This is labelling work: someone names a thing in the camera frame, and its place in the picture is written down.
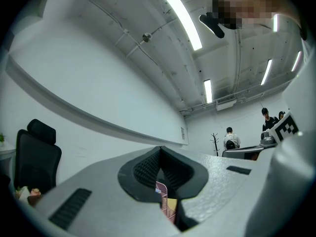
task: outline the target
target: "backpack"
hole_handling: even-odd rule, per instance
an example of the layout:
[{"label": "backpack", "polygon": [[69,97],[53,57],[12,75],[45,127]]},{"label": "backpack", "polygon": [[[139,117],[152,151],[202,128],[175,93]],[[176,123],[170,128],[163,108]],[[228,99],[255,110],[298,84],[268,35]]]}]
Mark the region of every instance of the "backpack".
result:
[{"label": "backpack", "polygon": [[233,141],[231,140],[228,140],[226,142],[226,150],[229,150],[229,149],[235,149],[236,148],[236,145]]}]

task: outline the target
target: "coat rack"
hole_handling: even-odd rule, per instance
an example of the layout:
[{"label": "coat rack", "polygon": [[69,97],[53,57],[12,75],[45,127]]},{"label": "coat rack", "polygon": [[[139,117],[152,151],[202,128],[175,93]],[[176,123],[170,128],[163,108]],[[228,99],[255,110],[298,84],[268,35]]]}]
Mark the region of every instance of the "coat rack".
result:
[{"label": "coat rack", "polygon": [[210,141],[212,141],[215,144],[215,149],[216,150],[214,150],[214,151],[216,151],[216,155],[218,156],[219,149],[217,149],[217,143],[218,143],[218,139],[216,138],[217,133],[215,135],[214,135],[214,133],[211,134],[211,135],[213,136],[214,140],[210,139]]}]

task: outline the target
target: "ceiling light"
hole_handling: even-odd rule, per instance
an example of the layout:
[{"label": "ceiling light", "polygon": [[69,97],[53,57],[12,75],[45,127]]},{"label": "ceiling light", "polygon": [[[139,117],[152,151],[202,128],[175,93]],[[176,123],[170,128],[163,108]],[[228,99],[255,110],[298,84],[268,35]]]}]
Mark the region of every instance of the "ceiling light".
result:
[{"label": "ceiling light", "polygon": [[212,103],[212,86],[211,86],[211,80],[204,81],[204,88],[206,93],[206,101],[207,103]]},{"label": "ceiling light", "polygon": [[201,43],[201,40],[199,39],[197,29],[194,26],[193,21],[188,11],[184,7],[183,3],[181,2],[181,0],[167,0],[167,1],[171,5],[175,13],[177,14],[184,29],[186,30],[194,51],[202,48],[202,43]]},{"label": "ceiling light", "polygon": [[299,51],[298,54],[297,54],[296,61],[295,61],[295,63],[294,63],[292,72],[295,70],[295,67],[296,67],[296,65],[297,65],[297,63],[298,63],[298,60],[300,59],[301,53],[302,53],[302,51]]},{"label": "ceiling light", "polygon": [[277,32],[277,14],[273,17],[273,31]]},{"label": "ceiling light", "polygon": [[269,70],[270,70],[270,67],[271,67],[271,63],[272,63],[272,60],[269,60],[268,61],[268,65],[267,65],[267,69],[266,69],[266,72],[265,72],[265,75],[263,76],[263,79],[262,79],[262,82],[261,82],[261,85],[263,85],[266,82],[266,79],[267,79],[267,76],[268,76],[268,73],[269,73]]}]

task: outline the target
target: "white table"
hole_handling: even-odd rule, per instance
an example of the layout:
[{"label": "white table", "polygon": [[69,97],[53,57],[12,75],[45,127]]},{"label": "white table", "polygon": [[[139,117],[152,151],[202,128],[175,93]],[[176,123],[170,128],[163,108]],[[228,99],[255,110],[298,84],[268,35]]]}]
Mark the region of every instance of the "white table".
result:
[{"label": "white table", "polygon": [[4,142],[2,147],[0,146],[0,169],[2,173],[10,177],[9,189],[14,192],[15,147],[7,141]]}]

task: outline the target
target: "chair headrest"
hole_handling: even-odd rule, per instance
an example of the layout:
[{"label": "chair headrest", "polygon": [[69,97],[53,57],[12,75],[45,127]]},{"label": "chair headrest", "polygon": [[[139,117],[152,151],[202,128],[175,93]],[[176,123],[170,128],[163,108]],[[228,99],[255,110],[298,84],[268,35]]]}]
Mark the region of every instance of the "chair headrest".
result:
[{"label": "chair headrest", "polygon": [[56,130],[37,119],[32,120],[28,124],[27,130],[31,135],[43,142],[51,145],[56,143]]}]

